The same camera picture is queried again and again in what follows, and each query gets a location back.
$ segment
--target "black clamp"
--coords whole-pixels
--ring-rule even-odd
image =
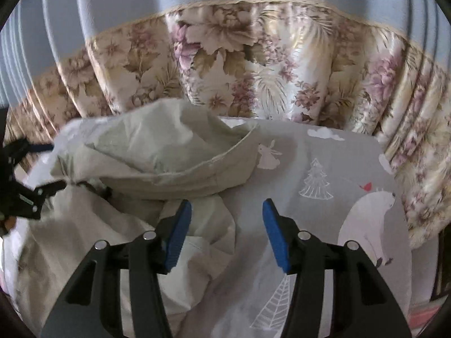
[[[120,270],[129,270],[136,338],[171,338],[157,274],[177,264],[191,222],[191,204],[161,220],[130,243],[99,240],[75,270],[44,325],[41,338],[124,338],[120,316]]]
[[[52,144],[30,144],[26,138],[21,138],[0,150],[0,234],[7,234],[5,221],[11,216],[40,219],[46,198],[66,187],[66,182],[60,180],[32,190],[14,176],[14,168],[28,153],[52,149]]]
[[[297,274],[281,338],[318,337],[325,270],[334,272],[330,338],[411,338],[398,303],[357,242],[323,243],[280,216],[271,199],[263,203],[263,221],[277,265]]]

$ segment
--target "curtain fold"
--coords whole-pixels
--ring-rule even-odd
[[[24,18],[35,7],[19,4],[1,32],[0,94],[13,93],[11,102],[19,103],[9,113],[7,140],[26,135],[46,142],[72,118],[186,98],[218,115],[373,135],[402,189],[411,246],[451,221],[444,64],[451,29],[433,0],[423,0],[425,31],[416,41],[320,0],[188,3],[91,37],[79,0],[62,4],[58,11],[72,18],[61,21],[51,1],[39,0],[43,23],[35,34],[48,37],[39,49],[30,45],[28,30],[14,35],[15,27],[32,26]],[[413,20],[421,22],[418,14]],[[71,31],[63,47],[65,29]],[[33,52],[41,52],[45,69],[28,58]]]

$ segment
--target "floral curtain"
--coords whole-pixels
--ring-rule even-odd
[[[164,97],[214,113],[373,135],[403,190],[411,246],[451,221],[448,74],[389,27],[315,0],[198,4],[102,32],[35,78],[10,138]]]

